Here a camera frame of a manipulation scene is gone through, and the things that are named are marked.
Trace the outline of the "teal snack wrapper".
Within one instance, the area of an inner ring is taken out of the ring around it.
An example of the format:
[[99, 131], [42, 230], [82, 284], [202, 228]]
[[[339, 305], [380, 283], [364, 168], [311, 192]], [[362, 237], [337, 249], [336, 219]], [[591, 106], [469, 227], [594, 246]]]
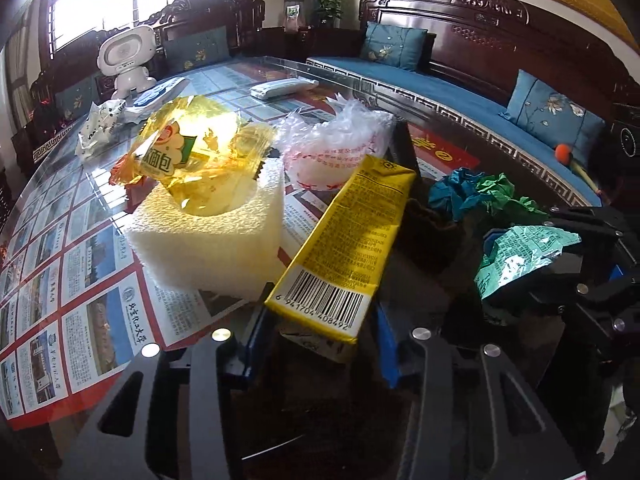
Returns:
[[503, 286], [551, 264], [565, 247], [582, 241], [579, 234], [555, 226], [512, 226], [483, 256], [474, 282], [486, 299]]

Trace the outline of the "green paper ball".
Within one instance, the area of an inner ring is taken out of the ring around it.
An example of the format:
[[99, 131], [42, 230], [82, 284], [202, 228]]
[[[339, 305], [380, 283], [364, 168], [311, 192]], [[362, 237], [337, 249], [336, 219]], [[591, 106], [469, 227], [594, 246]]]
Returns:
[[481, 177], [476, 192], [488, 214], [508, 226], [539, 224], [549, 219], [548, 212], [542, 210], [536, 200], [516, 194], [514, 184], [503, 172]]

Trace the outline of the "blue paper ball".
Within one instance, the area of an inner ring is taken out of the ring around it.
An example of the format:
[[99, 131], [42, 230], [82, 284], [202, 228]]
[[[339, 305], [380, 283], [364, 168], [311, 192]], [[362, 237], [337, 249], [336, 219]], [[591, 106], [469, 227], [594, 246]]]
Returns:
[[458, 168], [431, 186], [427, 205], [451, 220], [459, 221], [468, 211], [484, 202], [483, 195], [477, 191], [478, 182], [484, 177], [484, 172]]

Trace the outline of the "yellow drink carton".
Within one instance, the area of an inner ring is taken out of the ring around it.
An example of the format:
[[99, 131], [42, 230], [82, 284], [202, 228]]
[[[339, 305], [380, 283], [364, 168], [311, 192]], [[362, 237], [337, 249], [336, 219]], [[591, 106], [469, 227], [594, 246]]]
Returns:
[[265, 301], [328, 339], [353, 344], [378, 290], [416, 173], [364, 156]]

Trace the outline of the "orange paper ball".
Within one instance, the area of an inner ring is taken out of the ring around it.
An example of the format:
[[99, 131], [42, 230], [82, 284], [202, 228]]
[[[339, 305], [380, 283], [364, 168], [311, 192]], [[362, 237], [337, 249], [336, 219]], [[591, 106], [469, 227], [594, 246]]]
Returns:
[[114, 163], [108, 178], [109, 185], [121, 185], [125, 190], [127, 214], [133, 214], [136, 209], [155, 188], [157, 182], [134, 171], [134, 162], [127, 154]]

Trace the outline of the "orange ball toy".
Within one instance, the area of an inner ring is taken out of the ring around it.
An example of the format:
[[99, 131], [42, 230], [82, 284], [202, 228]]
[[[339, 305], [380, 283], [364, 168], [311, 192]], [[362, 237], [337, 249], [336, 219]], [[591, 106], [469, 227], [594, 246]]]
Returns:
[[573, 159], [572, 148], [567, 144], [558, 144], [554, 149], [554, 156], [560, 164], [570, 166]]

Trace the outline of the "blue floral pillow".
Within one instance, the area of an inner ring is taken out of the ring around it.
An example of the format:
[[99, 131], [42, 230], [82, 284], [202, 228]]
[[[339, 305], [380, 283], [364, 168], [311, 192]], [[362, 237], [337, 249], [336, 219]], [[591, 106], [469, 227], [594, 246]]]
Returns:
[[501, 116], [549, 148], [569, 146], [582, 166], [588, 164], [605, 127], [600, 116], [525, 70], [518, 71], [509, 104]]
[[414, 72], [422, 56], [426, 37], [425, 29], [369, 22], [360, 58]]

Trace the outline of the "white foam block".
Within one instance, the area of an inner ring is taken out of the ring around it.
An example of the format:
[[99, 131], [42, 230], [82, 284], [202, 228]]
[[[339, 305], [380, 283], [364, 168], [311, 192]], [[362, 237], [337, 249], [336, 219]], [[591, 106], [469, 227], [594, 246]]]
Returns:
[[257, 300], [284, 271], [278, 257], [284, 213], [282, 160], [268, 158], [253, 196], [210, 217], [185, 214], [157, 185], [122, 227], [157, 286]]

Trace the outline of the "yellow bread wrapper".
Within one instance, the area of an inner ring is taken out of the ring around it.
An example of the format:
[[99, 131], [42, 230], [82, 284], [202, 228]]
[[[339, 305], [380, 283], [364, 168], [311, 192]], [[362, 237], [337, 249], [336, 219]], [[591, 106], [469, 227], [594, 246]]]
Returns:
[[208, 217], [252, 197], [275, 136], [207, 96], [180, 96], [150, 116], [127, 155], [183, 212]]

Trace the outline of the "clear plastic bag red print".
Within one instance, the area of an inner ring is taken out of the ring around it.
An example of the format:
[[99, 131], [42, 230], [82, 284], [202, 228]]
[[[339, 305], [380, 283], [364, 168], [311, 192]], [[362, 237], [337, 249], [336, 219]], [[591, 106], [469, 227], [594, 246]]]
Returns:
[[274, 123], [273, 145], [296, 190], [335, 191], [367, 155], [384, 156], [397, 124], [393, 114], [371, 110], [337, 93], [326, 100], [334, 113], [313, 124], [297, 110]]

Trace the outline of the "white crumpled paper black print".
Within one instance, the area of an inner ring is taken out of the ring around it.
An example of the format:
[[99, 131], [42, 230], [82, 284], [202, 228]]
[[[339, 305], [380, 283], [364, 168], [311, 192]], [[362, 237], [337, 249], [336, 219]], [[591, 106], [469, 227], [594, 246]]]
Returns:
[[114, 128], [122, 121], [126, 101], [107, 100], [100, 105], [92, 103], [82, 124], [75, 148], [76, 156], [83, 162], [96, 154], [98, 148], [109, 144]]

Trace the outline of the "teal chair cushion left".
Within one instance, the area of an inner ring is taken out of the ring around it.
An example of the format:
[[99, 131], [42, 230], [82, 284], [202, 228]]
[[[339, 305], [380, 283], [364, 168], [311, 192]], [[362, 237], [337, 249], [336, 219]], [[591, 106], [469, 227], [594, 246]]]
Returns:
[[100, 102], [96, 74], [90, 75], [70, 87], [55, 93], [55, 106], [64, 122], [73, 122], [90, 110], [91, 104]]

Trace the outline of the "white folded tissue pack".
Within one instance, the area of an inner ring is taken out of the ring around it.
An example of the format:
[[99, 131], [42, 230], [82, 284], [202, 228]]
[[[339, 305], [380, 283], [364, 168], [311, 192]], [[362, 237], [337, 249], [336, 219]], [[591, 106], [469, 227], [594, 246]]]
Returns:
[[284, 78], [270, 80], [262, 84], [255, 84], [250, 88], [250, 96], [261, 101], [268, 101], [280, 96], [290, 96], [291, 94], [317, 88], [319, 81], [303, 77]]

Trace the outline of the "green potted plant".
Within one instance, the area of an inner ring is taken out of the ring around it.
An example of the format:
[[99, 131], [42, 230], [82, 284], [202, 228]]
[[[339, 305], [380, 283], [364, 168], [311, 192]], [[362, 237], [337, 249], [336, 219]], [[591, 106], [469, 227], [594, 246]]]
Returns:
[[318, 27], [333, 28], [343, 15], [343, 0], [317, 0]]

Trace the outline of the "white toy robot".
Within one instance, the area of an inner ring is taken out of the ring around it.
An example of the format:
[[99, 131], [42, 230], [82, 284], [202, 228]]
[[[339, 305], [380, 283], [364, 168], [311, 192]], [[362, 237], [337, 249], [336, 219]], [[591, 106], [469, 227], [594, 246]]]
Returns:
[[156, 85], [144, 66], [156, 52], [154, 30], [139, 25], [108, 38], [99, 48], [96, 66], [104, 76], [114, 76], [113, 100], [127, 99], [131, 92], [145, 92]]

